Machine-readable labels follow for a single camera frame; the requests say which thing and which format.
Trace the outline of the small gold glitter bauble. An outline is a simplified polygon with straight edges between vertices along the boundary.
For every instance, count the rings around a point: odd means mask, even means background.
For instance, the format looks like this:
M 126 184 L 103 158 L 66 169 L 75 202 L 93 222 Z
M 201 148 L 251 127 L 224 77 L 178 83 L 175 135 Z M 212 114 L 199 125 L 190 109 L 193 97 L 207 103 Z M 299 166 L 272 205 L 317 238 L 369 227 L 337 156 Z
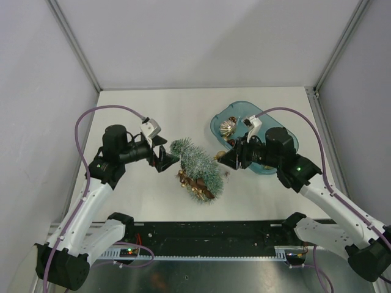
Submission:
M 221 158 L 223 155 L 225 155 L 226 152 L 225 151 L 219 151 L 214 157 L 213 159 L 214 160 L 218 160 L 219 158 Z

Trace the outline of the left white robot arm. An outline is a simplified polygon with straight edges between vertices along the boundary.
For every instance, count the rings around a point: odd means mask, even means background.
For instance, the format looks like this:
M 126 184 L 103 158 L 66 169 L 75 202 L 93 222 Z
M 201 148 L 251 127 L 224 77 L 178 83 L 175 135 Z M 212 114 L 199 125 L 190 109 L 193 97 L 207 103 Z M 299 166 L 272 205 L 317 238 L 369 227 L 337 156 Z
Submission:
M 46 244 L 37 245 L 37 276 L 69 290 L 79 289 L 92 264 L 113 244 L 130 243 L 135 236 L 134 219 L 115 212 L 94 234 L 87 232 L 95 214 L 112 195 L 125 174 L 126 164 L 145 159 L 149 166 L 163 172 L 179 158 L 166 152 L 166 139 L 159 136 L 161 127 L 154 120 L 140 126 L 139 141 L 128 140 L 123 125 L 106 128 L 102 146 L 86 169 L 83 187 Z

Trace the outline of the small frosted christmas tree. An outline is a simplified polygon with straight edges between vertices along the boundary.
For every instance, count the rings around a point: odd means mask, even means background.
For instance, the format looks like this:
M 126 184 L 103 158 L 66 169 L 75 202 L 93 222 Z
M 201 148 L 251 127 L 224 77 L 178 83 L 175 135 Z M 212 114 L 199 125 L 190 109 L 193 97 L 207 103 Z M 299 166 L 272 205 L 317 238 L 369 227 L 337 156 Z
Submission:
M 216 197 L 215 200 L 202 203 L 201 201 L 197 201 L 195 197 L 190 195 L 188 190 L 184 188 L 193 200 L 200 204 L 210 204 L 222 195 L 224 180 L 220 168 L 218 167 L 216 160 L 208 155 L 203 147 L 194 144 L 192 140 L 187 137 L 174 140 L 170 144 L 170 153 L 180 158 L 180 169 L 183 169 L 192 179 L 202 178 L 207 188 Z

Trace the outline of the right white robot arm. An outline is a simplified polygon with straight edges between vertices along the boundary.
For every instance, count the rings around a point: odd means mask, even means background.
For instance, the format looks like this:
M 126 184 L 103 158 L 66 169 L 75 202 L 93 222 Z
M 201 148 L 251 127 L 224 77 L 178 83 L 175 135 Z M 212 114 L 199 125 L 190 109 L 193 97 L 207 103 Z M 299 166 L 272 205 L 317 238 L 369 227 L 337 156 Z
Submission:
M 287 189 L 320 207 L 337 225 L 318 223 L 300 212 L 283 222 L 282 239 L 289 245 L 310 242 L 347 260 L 364 280 L 374 282 L 390 266 L 390 227 L 358 208 L 338 189 L 323 181 L 324 172 L 298 154 L 285 128 L 271 128 L 266 141 L 239 137 L 231 150 L 217 160 L 234 170 L 261 164 L 277 170 Z

